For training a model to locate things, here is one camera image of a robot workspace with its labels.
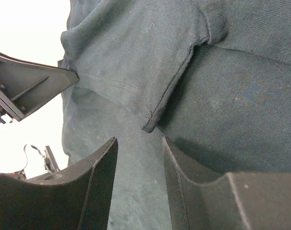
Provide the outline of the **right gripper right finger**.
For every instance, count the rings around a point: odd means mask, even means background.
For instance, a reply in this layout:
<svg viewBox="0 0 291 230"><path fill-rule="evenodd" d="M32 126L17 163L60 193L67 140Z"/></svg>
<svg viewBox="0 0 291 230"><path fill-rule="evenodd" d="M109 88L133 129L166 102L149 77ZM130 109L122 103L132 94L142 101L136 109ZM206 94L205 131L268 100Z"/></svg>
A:
<svg viewBox="0 0 291 230"><path fill-rule="evenodd" d="M291 172L219 174L163 138L174 230L291 230Z"/></svg>

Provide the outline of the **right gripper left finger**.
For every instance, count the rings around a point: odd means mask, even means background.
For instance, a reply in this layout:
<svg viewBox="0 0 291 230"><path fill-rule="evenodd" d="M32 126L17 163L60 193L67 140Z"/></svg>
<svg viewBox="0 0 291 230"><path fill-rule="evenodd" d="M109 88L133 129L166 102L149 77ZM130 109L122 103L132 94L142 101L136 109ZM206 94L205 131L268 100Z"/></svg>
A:
<svg viewBox="0 0 291 230"><path fill-rule="evenodd" d="M22 181L0 173L0 230L105 230L118 142L50 175Z"/></svg>

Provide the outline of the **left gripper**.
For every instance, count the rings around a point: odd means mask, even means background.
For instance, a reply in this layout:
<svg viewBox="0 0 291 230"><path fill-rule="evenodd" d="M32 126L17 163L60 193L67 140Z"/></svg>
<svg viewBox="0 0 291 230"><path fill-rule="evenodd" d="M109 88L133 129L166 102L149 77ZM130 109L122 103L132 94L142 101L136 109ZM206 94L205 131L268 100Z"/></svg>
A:
<svg viewBox="0 0 291 230"><path fill-rule="evenodd" d="M0 52L0 124L25 119L78 81L74 71Z"/></svg>

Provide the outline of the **black t shirt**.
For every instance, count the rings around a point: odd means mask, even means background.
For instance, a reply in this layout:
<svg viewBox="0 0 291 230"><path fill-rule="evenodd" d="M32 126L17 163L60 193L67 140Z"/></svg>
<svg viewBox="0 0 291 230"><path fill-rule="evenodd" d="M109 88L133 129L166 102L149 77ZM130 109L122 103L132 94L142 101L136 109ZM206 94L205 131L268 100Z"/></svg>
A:
<svg viewBox="0 0 291 230"><path fill-rule="evenodd" d="M163 138L219 174L291 173L291 0L72 0L62 146L118 139L110 230L173 230Z"/></svg>

